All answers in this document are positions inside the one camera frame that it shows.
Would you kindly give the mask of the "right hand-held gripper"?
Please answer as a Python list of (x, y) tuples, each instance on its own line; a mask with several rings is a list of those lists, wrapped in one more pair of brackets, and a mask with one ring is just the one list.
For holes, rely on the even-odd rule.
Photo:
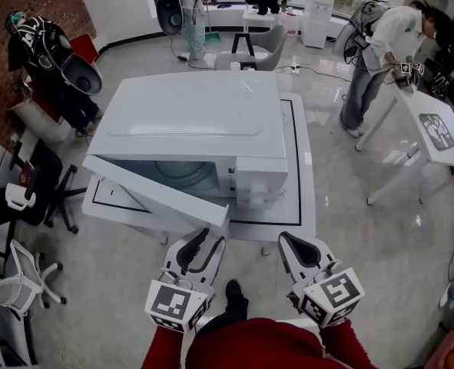
[[(298, 312), (319, 328), (344, 322), (365, 295), (355, 271), (334, 261), (328, 246), (316, 238), (303, 240), (284, 231), (278, 248), (285, 272), (294, 282), (287, 297)], [(309, 268), (323, 270), (309, 278)]]

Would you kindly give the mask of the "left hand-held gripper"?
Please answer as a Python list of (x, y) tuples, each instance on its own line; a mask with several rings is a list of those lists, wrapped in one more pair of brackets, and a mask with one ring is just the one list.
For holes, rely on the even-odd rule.
[(215, 297), (211, 285), (224, 255), (225, 237), (213, 243), (199, 268), (190, 268), (186, 274), (209, 231), (203, 228), (188, 233), (168, 248), (164, 268), (158, 279), (151, 281), (144, 308), (157, 326), (186, 334), (209, 309)]

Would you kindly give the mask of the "white microwave door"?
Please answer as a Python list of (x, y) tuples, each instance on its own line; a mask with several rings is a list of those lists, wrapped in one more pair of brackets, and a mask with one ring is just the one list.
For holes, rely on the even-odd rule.
[(208, 228), (218, 237), (229, 236), (227, 206), (170, 188), (94, 155), (86, 156), (83, 165), (120, 186), (154, 216), (164, 218), (168, 227), (174, 221), (187, 232)]

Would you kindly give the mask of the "person's left forearm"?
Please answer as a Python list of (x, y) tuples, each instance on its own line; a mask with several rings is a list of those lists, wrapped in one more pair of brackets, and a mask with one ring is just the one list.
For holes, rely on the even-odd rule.
[(183, 338), (180, 332), (158, 326), (141, 369), (181, 369)]

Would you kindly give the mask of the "person's right forearm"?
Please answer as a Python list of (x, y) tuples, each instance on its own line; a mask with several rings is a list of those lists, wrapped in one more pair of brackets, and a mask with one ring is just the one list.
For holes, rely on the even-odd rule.
[(320, 337), (332, 358), (351, 369), (377, 369), (369, 359), (349, 319), (320, 329)]

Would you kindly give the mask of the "white microwave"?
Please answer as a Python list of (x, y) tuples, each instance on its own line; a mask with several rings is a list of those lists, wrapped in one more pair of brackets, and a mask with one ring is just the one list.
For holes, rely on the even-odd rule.
[(182, 192), (229, 198), (245, 208), (269, 208), (288, 176), (276, 76), (267, 71), (197, 71), (125, 79), (88, 155), (157, 183), (154, 161), (213, 162), (216, 191)]

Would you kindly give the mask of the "person's left black shoe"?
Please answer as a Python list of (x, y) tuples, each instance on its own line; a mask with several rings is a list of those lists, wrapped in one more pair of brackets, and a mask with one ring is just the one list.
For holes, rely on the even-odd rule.
[(244, 296), (237, 280), (231, 279), (227, 282), (225, 295), (227, 299), (226, 312), (246, 317), (249, 300)]

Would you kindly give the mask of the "person's left leg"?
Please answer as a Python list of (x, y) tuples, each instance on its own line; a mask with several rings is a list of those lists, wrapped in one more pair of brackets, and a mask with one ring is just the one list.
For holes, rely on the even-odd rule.
[(247, 319), (247, 309), (243, 308), (242, 310), (234, 310), (232, 308), (227, 308), (223, 314), (220, 314), (214, 317), (212, 320), (208, 321), (197, 333), (196, 337), (202, 337), (211, 332), (217, 331), (223, 327), (235, 324), (240, 321), (245, 321)]

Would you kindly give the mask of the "white table with black lines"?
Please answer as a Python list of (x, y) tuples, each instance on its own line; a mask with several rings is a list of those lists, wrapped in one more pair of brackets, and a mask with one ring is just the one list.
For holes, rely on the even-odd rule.
[[(283, 93), (280, 102), (288, 160), (288, 176), (281, 196), (264, 211), (239, 208), (228, 198), (203, 199), (228, 207), (227, 238), (275, 242), (283, 231), (301, 239), (316, 236), (313, 167), (303, 101), (299, 95)], [(82, 211), (88, 216), (126, 225), (157, 240), (176, 239), (189, 233), (174, 221), (168, 227), (164, 218), (154, 216), (120, 186), (96, 173), (91, 177)]]

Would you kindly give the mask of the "glass turntable plate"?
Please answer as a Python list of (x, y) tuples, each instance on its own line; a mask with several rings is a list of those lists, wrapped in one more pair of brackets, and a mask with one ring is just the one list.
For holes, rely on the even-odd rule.
[(154, 161), (157, 181), (180, 191), (218, 189), (216, 166), (209, 161)]

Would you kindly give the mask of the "person's red sweater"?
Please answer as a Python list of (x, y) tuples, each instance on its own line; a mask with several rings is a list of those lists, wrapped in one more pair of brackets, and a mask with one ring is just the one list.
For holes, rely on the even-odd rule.
[(312, 332), (257, 318), (197, 335), (185, 369), (305, 369), (323, 359), (322, 344)]

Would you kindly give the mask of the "black office chair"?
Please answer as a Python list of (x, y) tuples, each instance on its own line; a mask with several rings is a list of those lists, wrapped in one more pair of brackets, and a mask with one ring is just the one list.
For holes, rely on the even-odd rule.
[(38, 170), (34, 184), (35, 204), (23, 211), (10, 208), (5, 199), (6, 188), (0, 188), (0, 225), (12, 220), (21, 220), (32, 226), (45, 224), (51, 228), (52, 215), (59, 213), (68, 231), (77, 234), (78, 226), (70, 224), (64, 201), (68, 197), (86, 192), (85, 188), (72, 190), (66, 188), (68, 180), (78, 168), (71, 165), (65, 175), (61, 176), (63, 169), (61, 159), (43, 141), (38, 141), (29, 162)]

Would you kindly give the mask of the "white mesh chair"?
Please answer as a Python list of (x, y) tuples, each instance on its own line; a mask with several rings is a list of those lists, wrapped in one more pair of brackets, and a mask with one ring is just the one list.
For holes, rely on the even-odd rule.
[(43, 269), (40, 265), (45, 258), (43, 253), (32, 254), (16, 240), (11, 241), (9, 247), (5, 276), (0, 278), (0, 307), (21, 318), (28, 313), (34, 301), (38, 301), (42, 308), (48, 308), (44, 295), (58, 304), (68, 303), (67, 298), (53, 292), (47, 284), (49, 276), (63, 271), (62, 263), (55, 262)]

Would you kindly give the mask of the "grey rounded square tray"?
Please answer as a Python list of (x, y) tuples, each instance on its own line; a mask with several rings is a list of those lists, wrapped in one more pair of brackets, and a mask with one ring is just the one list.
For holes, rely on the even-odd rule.
[(420, 114), (419, 120), (430, 137), (435, 149), (445, 151), (454, 147), (454, 138), (438, 114)]

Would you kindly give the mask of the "white plastic holder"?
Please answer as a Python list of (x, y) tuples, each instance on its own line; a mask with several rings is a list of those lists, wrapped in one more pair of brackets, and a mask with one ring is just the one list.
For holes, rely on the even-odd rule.
[(5, 200), (10, 208), (24, 211), (26, 208), (34, 207), (36, 194), (20, 185), (8, 183), (5, 188)]

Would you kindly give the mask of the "plain white table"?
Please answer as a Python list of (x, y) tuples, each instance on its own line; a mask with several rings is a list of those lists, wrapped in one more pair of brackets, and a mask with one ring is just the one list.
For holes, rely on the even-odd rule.
[[(384, 195), (389, 194), (392, 190), (397, 189), (405, 181), (410, 181), (411, 177), (420, 172), (427, 165), (442, 165), (454, 168), (454, 146), (446, 150), (438, 150), (432, 143), (428, 131), (419, 120), (420, 115), (438, 115), (444, 122), (446, 128), (454, 140), (454, 110), (446, 103), (433, 98), (421, 91), (409, 93), (401, 91), (396, 85), (390, 86), (392, 96), (389, 104), (383, 109), (380, 117), (374, 121), (365, 131), (364, 135), (355, 145), (357, 151), (362, 151), (366, 143), (378, 131), (382, 123), (386, 120), (389, 113), (396, 105), (403, 106), (410, 115), (411, 122), (414, 124), (418, 135), (419, 143), (408, 155), (409, 165), (402, 167), (399, 173), (384, 186), (373, 192), (367, 199), (368, 205), (375, 204)], [(454, 185), (454, 174), (439, 184), (431, 191), (426, 192), (419, 198), (421, 204), (431, 200), (435, 195), (448, 187)]]

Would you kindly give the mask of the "dark red booklet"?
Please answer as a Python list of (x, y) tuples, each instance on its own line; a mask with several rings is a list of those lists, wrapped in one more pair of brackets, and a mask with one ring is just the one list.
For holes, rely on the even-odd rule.
[(31, 162), (30, 161), (25, 162), (18, 178), (18, 182), (22, 187), (27, 188), (29, 186), (34, 171), (35, 168), (31, 164)]

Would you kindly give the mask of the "red and white cabinet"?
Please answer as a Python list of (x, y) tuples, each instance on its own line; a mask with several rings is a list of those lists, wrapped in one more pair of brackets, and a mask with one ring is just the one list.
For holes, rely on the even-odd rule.
[(16, 94), (8, 110), (17, 115), (28, 130), (44, 142), (64, 142), (70, 134), (71, 126), (45, 102), (36, 89), (31, 86), (28, 88), (30, 92)]

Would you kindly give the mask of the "grey chair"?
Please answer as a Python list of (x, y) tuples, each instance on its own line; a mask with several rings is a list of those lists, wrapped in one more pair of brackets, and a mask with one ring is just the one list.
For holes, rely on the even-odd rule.
[(275, 25), (267, 32), (246, 32), (254, 47), (255, 56), (249, 55), (247, 45), (242, 38), (236, 54), (220, 53), (214, 61), (214, 70), (230, 70), (232, 62), (239, 62), (241, 71), (273, 71), (280, 61), (283, 47), (287, 38), (287, 28), (283, 25)]

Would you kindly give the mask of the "green broom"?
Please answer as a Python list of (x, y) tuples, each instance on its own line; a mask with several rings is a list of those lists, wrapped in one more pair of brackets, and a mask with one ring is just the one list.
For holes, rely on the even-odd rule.
[(207, 13), (207, 24), (208, 24), (208, 31), (205, 35), (205, 44), (206, 45), (216, 45), (221, 43), (220, 33), (218, 31), (214, 31), (213, 27), (210, 23), (210, 12), (209, 6), (206, 5), (206, 13)]

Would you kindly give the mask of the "grey backpack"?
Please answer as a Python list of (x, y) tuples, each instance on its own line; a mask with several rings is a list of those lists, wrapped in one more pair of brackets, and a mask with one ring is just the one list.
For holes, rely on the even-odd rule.
[(363, 2), (336, 38), (333, 54), (349, 61), (360, 50), (366, 49), (369, 45), (366, 38), (373, 36), (377, 21), (390, 8), (391, 4), (386, 2)]

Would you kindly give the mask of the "black stool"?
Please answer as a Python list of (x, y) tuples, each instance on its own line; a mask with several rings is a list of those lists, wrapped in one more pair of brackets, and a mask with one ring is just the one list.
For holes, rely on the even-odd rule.
[(239, 46), (239, 41), (241, 39), (244, 39), (246, 45), (247, 45), (247, 49), (249, 51), (249, 55), (254, 57), (255, 56), (255, 53), (254, 53), (254, 47), (252, 45), (252, 42), (251, 42), (251, 39), (250, 39), (250, 34), (249, 33), (237, 33), (234, 35), (234, 42), (232, 44), (232, 49), (231, 49), (231, 53), (232, 54), (236, 54), (237, 53), (237, 49), (238, 49), (238, 46)]

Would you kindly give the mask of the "white water dispenser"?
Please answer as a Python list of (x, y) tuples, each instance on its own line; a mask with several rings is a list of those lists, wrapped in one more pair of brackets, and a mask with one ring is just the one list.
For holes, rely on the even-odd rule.
[(301, 41), (310, 48), (324, 48), (334, 0), (305, 0), (301, 19)]

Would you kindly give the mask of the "small white table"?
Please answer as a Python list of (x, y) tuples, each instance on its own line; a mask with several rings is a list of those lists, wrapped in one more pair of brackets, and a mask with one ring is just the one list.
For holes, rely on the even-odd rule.
[(268, 12), (265, 15), (259, 15), (256, 9), (248, 5), (242, 15), (243, 30), (250, 32), (250, 29), (254, 27), (272, 28), (279, 25), (285, 16), (286, 12), (279, 12), (278, 14)]

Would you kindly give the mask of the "black backpack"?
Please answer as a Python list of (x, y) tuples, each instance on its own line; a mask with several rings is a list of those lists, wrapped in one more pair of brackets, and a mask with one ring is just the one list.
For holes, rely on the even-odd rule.
[(98, 71), (75, 53), (58, 25), (42, 17), (32, 17), (15, 28), (28, 50), (32, 66), (59, 75), (67, 85), (89, 96), (102, 89)]
[(164, 34), (178, 35), (184, 26), (183, 0), (157, 0), (157, 20)]

